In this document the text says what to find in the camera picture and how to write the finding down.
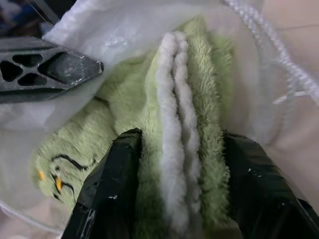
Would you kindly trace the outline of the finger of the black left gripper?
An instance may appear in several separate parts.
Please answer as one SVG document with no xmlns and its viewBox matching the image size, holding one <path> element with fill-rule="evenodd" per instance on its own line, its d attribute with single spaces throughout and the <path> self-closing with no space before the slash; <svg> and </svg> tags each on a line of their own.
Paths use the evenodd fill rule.
<svg viewBox="0 0 319 239">
<path fill-rule="evenodd" d="M 89 56 L 35 37 L 0 40 L 0 102 L 54 99 L 104 71 Z"/>
</svg>

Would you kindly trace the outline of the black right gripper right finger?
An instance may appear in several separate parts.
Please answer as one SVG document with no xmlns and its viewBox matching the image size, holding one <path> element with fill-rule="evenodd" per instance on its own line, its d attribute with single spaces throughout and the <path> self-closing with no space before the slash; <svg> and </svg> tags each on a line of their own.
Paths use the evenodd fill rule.
<svg viewBox="0 0 319 239">
<path fill-rule="evenodd" d="M 299 199 L 261 145 L 228 131 L 230 216 L 245 239 L 317 239 L 319 217 Z"/>
</svg>

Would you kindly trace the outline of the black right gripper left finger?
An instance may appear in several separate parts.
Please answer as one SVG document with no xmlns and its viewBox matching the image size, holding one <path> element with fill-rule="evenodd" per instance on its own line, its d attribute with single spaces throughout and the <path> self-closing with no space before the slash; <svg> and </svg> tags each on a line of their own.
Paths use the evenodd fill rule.
<svg viewBox="0 0 319 239">
<path fill-rule="evenodd" d="M 142 131 L 130 129 L 111 144 L 87 176 L 63 239 L 130 239 L 135 222 Z"/>
</svg>

